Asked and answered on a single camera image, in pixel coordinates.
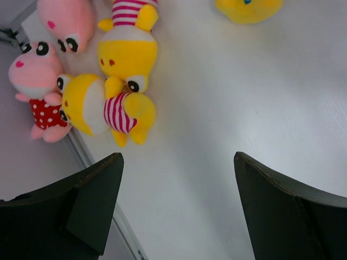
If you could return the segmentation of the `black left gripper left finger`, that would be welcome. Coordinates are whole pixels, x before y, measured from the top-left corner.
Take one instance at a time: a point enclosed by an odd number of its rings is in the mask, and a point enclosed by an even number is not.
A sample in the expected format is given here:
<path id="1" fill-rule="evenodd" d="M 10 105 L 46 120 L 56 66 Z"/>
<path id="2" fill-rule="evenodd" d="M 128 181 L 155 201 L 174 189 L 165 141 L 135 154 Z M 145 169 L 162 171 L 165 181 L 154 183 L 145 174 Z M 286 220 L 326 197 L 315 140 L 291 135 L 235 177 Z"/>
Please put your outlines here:
<path id="1" fill-rule="evenodd" d="M 123 156 L 113 153 L 48 186 L 2 200 L 1 259 L 98 259 L 123 169 Z"/>

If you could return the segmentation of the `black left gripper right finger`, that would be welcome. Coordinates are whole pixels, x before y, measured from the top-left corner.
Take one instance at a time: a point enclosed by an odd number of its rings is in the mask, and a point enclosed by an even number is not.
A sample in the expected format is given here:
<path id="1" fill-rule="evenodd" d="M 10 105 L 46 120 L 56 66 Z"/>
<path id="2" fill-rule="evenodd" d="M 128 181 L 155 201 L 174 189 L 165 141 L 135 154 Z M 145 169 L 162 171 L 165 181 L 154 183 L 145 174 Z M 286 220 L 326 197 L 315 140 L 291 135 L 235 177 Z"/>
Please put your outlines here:
<path id="1" fill-rule="evenodd" d="M 234 170 L 255 259 L 346 259 L 346 198 L 301 183 L 244 152 Z"/>

